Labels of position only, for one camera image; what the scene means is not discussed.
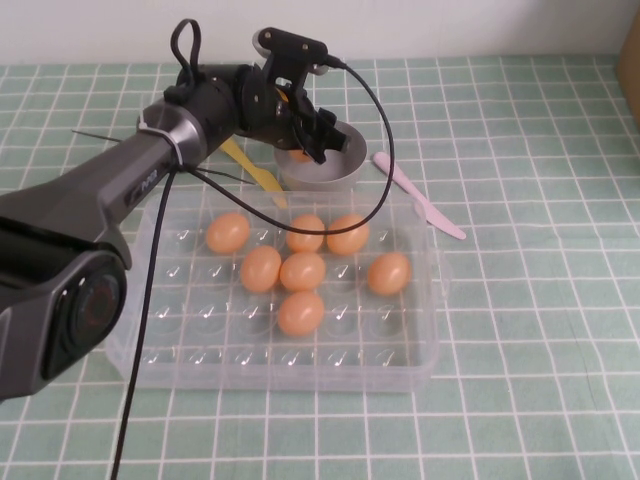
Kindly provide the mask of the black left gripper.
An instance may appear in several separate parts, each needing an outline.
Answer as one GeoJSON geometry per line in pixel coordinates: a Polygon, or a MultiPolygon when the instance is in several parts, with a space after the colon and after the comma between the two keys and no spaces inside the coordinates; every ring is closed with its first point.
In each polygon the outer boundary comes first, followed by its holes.
{"type": "Polygon", "coordinates": [[[232,67],[232,92],[239,109],[237,132],[279,149],[301,149],[317,165],[324,150],[344,152],[348,136],[337,127],[337,116],[315,109],[305,89],[309,65],[275,69],[272,77],[256,64],[232,67]]]}

